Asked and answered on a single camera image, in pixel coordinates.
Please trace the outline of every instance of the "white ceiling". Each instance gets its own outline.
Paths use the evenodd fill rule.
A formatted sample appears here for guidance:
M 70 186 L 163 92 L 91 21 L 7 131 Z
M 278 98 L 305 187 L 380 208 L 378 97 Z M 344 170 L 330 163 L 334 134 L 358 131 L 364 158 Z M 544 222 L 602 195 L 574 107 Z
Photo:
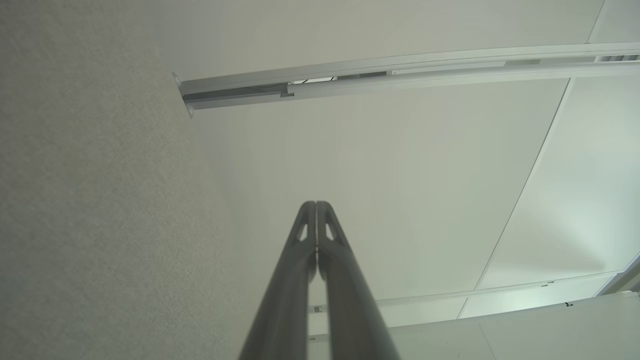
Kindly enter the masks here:
M 640 41 L 637 2 L 602 5 L 166 0 L 155 7 L 157 50 L 171 71 L 193 79 L 435 51 Z M 377 299 L 621 270 L 640 251 L 639 83 L 578 79 L 524 190 L 567 79 L 198 111 L 195 126 L 240 234 L 229 256 L 245 264 L 239 286 L 255 304 L 247 311 L 310 199 L 333 204 Z M 544 306 L 592 296 L 605 275 L 381 312 L 396 326 Z M 310 304 L 324 298 L 318 277 Z M 310 329 L 326 332 L 326 316 L 311 315 Z

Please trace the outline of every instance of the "beige textured surface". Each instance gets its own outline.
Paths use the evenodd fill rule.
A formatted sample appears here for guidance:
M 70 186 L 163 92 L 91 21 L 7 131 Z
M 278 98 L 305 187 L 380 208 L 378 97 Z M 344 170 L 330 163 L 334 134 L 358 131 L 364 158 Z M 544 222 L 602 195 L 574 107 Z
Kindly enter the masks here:
M 0 359 L 230 359 L 253 317 L 146 16 L 0 5 Z

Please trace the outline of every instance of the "textured wall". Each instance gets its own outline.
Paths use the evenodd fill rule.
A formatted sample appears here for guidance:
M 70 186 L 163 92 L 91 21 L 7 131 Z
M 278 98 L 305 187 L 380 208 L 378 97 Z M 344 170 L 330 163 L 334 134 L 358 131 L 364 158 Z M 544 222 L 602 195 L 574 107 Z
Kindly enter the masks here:
M 235 357 L 229 217 L 144 7 L 3 1 L 0 38 L 0 359 Z

